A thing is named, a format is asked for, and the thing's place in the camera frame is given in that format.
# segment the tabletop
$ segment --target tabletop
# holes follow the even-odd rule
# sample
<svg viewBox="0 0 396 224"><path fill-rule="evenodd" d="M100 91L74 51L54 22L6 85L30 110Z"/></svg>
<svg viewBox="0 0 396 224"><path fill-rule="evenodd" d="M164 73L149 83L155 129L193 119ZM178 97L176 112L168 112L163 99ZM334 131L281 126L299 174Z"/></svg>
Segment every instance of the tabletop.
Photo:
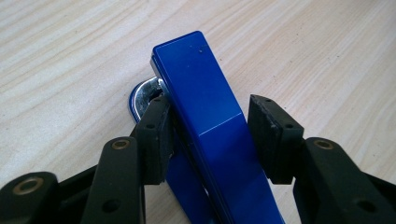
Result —
<svg viewBox="0 0 396 224"><path fill-rule="evenodd" d="M134 127L128 97L154 76L152 48L204 33L238 103L275 100L304 137L339 143L396 183L396 2L392 0L1 1L0 186L94 166ZM272 186L287 223L292 186ZM166 183L146 187L148 223L189 222Z"/></svg>

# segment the blue plastic cover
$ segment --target blue plastic cover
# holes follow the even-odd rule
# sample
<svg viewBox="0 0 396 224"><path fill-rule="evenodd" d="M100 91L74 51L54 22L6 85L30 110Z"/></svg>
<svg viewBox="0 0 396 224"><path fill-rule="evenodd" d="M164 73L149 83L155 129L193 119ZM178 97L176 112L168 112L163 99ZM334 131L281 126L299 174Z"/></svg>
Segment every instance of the blue plastic cover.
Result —
<svg viewBox="0 0 396 224"><path fill-rule="evenodd" d="M181 190L177 186L188 180L177 179L180 170L175 169L177 159L172 159L167 180L183 208L190 204L190 211L205 209L199 206L210 202L224 223L283 223L245 117L203 34L194 32L161 44L151 60L188 133L188 154L202 182L197 188L205 187L210 198L196 203L177 196ZM191 222L200 222L187 215Z"/></svg>

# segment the wooden surface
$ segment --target wooden surface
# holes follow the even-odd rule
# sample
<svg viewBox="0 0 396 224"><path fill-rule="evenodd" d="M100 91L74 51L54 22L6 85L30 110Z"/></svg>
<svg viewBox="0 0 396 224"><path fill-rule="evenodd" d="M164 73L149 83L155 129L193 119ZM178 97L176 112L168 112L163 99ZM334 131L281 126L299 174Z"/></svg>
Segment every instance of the wooden surface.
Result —
<svg viewBox="0 0 396 224"><path fill-rule="evenodd" d="M236 98L282 105L304 137L338 142L396 183L396 2L1 1L0 186L29 172L62 181L128 135L132 88L152 48L201 30ZM273 187L299 223L291 187ZM148 223L186 223L166 184L147 187Z"/></svg>

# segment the table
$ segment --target table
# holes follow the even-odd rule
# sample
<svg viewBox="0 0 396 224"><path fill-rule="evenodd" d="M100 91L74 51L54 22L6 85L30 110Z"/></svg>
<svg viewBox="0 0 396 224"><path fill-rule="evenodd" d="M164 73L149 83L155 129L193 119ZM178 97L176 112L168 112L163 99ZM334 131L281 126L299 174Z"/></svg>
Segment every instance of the table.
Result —
<svg viewBox="0 0 396 224"><path fill-rule="evenodd" d="M128 97L153 76L154 46L200 30L248 113L272 98L396 183L396 2L1 1L0 186L29 172L59 181L94 166L134 127ZM272 186L299 223L292 186ZM166 183L146 187L148 223L186 223Z"/></svg>

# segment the light wood grain surface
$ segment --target light wood grain surface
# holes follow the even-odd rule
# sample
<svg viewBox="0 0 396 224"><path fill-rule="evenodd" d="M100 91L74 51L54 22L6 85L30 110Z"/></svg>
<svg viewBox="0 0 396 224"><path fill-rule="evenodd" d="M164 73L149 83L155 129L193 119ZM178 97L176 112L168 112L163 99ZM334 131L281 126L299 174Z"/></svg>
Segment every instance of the light wood grain surface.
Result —
<svg viewBox="0 0 396 224"><path fill-rule="evenodd" d="M304 137L338 142L396 183L396 1L0 2L0 186L29 172L62 181L134 127L132 88L154 46L201 30L248 112L274 99ZM299 223L291 187L273 187ZM186 223L166 183L146 187L148 223Z"/></svg>

